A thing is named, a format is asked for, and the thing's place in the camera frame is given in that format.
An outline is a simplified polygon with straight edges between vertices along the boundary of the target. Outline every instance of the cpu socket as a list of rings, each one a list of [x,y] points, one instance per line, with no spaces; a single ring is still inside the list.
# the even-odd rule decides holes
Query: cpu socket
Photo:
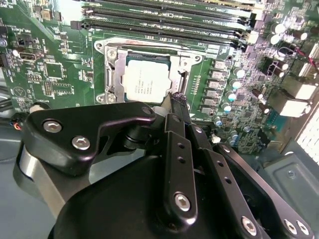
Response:
[[[205,52],[172,43],[113,37],[98,40],[105,56],[105,92],[101,104],[141,101],[160,104],[168,93],[185,94],[194,65]]]

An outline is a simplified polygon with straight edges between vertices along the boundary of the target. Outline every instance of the red wire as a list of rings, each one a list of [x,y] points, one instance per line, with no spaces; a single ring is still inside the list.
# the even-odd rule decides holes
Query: red wire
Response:
[[[309,57],[309,56],[306,56],[306,54],[304,52],[302,52],[300,49],[296,49],[297,53],[304,56],[304,57],[307,57],[308,58],[308,61],[309,63],[315,68],[315,70],[317,71],[317,73],[319,74],[319,70],[318,70],[318,66],[316,65],[315,61],[313,60],[313,58]]]
[[[21,130],[21,127],[19,126],[19,124],[18,123],[14,123],[13,124],[13,127],[16,129],[16,130]]]

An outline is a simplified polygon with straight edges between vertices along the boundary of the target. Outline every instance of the screw hole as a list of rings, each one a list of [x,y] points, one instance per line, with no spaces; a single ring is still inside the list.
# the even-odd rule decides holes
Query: screw hole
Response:
[[[152,111],[149,108],[147,108],[147,107],[143,107],[142,110],[144,111],[144,113],[146,113],[148,115],[152,114]]]
[[[231,184],[231,180],[229,178],[225,177],[224,179],[225,179],[226,183]]]
[[[183,159],[183,157],[178,157],[177,158],[179,160],[180,163],[186,163],[185,159]]]
[[[178,143],[177,144],[181,149],[184,149],[185,148],[185,146],[182,144],[182,143]]]
[[[174,119],[176,122],[180,122],[179,117],[177,117],[177,116],[172,116],[172,117],[173,117],[173,119]]]
[[[221,166],[221,167],[224,167],[224,164],[223,164],[222,162],[220,162],[220,161],[217,161],[217,164],[218,164],[219,166]]]

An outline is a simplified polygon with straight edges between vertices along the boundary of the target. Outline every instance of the motherboard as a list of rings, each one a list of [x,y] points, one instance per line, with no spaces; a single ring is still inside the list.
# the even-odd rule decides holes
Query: motherboard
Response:
[[[0,64],[16,112],[182,93],[213,143],[255,153],[311,108],[318,3],[0,0]]]

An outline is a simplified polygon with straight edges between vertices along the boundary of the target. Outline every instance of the ram slot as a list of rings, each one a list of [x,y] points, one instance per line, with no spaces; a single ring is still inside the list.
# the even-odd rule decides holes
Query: ram slot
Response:
[[[234,48],[241,47],[241,43],[237,40],[226,40],[222,38],[215,38],[215,37],[207,37],[203,35],[190,35],[185,34],[183,32],[175,32],[175,31],[164,31],[157,28],[145,28],[141,26],[133,26],[133,25],[123,25],[118,23],[112,22],[104,22],[98,20],[87,19],[83,21],[83,28],[90,29],[96,28],[101,30],[113,30],[113,31],[123,31],[123,32],[137,32],[143,33],[149,36],[161,36],[161,37],[173,37],[176,40],[186,41],[186,40],[196,40],[200,41],[204,44],[218,44],[218,45],[225,45],[225,46],[232,46]]]
[[[102,22],[111,22],[115,24],[122,24],[122,25],[129,25],[135,27],[143,27],[145,29],[155,29],[155,30],[162,30],[163,32],[178,32],[182,33],[183,35],[199,35],[205,36],[208,38],[224,38],[228,40],[235,39],[234,32],[223,32],[218,30],[209,30],[203,29],[200,27],[189,27],[177,24],[169,24],[166,22],[153,22],[153,21],[145,21],[139,19],[132,19],[127,17],[116,17],[116,16],[108,16],[102,14],[92,14],[87,19],[95,20],[95,21],[102,21]]]
[[[138,13],[130,13],[130,12],[122,12],[118,10],[112,9],[104,9],[104,8],[84,8],[84,13],[87,17],[90,16],[114,16],[114,17],[125,17],[127,19],[139,19],[139,20],[148,20],[153,21],[154,23],[173,23],[183,26],[189,27],[197,27],[202,29],[208,30],[215,30],[221,33],[229,33],[234,35],[238,30],[242,29],[235,29],[232,27],[235,23],[229,22],[227,20],[220,19],[219,21],[214,21],[211,24],[203,23],[203,22],[196,22],[196,21],[186,21],[180,20],[176,18],[169,18],[163,17],[159,15],[147,15],[147,14],[138,14]]]
[[[187,3],[181,1],[172,1],[161,3],[154,0],[89,0],[94,3],[106,3],[106,2],[118,2],[129,4],[133,7],[135,6],[145,6],[152,7],[156,9],[167,9],[174,10],[179,12],[185,12],[190,14],[200,14],[204,16],[220,16],[220,17],[229,17],[229,15],[237,16],[237,17],[245,17],[250,18],[251,12],[248,10],[240,10],[237,7],[229,7],[229,6],[220,6],[217,4],[210,3]]]

